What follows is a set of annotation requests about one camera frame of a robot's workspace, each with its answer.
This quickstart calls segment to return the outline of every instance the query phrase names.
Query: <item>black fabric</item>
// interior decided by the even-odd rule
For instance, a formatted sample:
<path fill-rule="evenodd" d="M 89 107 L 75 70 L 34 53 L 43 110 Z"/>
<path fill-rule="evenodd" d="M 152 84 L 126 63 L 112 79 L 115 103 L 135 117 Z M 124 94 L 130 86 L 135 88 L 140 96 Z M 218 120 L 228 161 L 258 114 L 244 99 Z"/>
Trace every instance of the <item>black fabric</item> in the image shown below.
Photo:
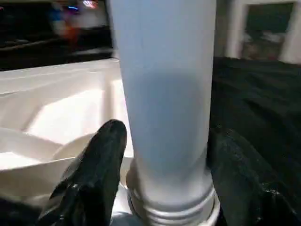
<path fill-rule="evenodd" d="M 301 68 L 215 59 L 210 127 L 228 225 L 301 225 Z"/>

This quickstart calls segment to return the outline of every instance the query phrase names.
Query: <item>white wall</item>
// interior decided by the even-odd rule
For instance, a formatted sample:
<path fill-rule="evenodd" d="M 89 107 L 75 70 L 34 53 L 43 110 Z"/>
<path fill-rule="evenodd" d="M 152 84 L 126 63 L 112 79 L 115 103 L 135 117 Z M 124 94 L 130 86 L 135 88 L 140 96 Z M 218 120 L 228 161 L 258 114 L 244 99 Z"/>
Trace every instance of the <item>white wall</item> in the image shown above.
<path fill-rule="evenodd" d="M 247 5 L 266 3 L 285 3 L 293 0 L 233 0 L 230 12 L 230 25 L 226 56 L 239 58 L 242 35 L 246 24 Z M 289 32 L 283 46 L 280 60 L 289 63 L 301 63 L 301 0 L 296 0 L 289 23 Z"/>

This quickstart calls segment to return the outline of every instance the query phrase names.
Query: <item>black rubber glove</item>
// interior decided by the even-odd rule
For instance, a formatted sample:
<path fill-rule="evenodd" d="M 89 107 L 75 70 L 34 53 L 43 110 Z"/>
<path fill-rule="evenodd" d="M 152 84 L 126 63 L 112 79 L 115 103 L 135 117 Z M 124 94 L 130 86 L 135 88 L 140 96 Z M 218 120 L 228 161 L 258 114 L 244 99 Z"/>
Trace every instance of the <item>black rubber glove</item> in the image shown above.
<path fill-rule="evenodd" d="M 36 226 L 108 226 L 126 143 L 122 122 L 105 123 L 64 172 Z"/>

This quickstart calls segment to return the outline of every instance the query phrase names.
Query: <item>white surface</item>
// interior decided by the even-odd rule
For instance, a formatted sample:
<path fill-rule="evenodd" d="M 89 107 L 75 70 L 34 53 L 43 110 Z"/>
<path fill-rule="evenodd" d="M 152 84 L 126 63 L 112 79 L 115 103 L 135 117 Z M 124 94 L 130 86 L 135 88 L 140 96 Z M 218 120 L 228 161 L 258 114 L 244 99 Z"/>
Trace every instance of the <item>white surface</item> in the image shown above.
<path fill-rule="evenodd" d="M 143 196 L 153 209 L 190 208 L 212 185 L 204 150 L 216 1 L 110 6 Z"/>
<path fill-rule="evenodd" d="M 39 164 L 37 159 L 28 158 L 13 152 L 0 153 L 0 170 Z"/>
<path fill-rule="evenodd" d="M 81 143 L 110 118 L 125 123 L 128 130 L 125 156 L 134 155 L 119 64 L 114 60 L 1 72 L 0 94 L 1 127 L 55 143 L 55 148 L 50 149 L 38 150 L 35 145 L 27 147 L 30 144 L 15 141 L 22 134 L 16 132 L 18 135 L 6 139 L 11 140 L 10 146 L 14 144 L 15 149 L 2 148 L 0 151 L 13 153 L 13 156 L 5 154 L 6 158 L 0 158 L 2 168 L 4 165 L 12 168 L 50 161 L 61 145 Z M 67 148 L 56 159 L 77 154 Z"/>

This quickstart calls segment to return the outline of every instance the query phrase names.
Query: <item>white plastic tube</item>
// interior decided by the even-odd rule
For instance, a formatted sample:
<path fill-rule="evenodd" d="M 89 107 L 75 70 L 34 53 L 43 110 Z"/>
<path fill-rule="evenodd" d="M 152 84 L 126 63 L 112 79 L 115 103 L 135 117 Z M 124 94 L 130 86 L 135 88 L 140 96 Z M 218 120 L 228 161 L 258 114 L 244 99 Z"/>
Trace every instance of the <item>white plastic tube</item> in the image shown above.
<path fill-rule="evenodd" d="M 215 7 L 111 0 L 141 195 L 154 225 L 195 225 L 214 204 L 206 146 Z"/>

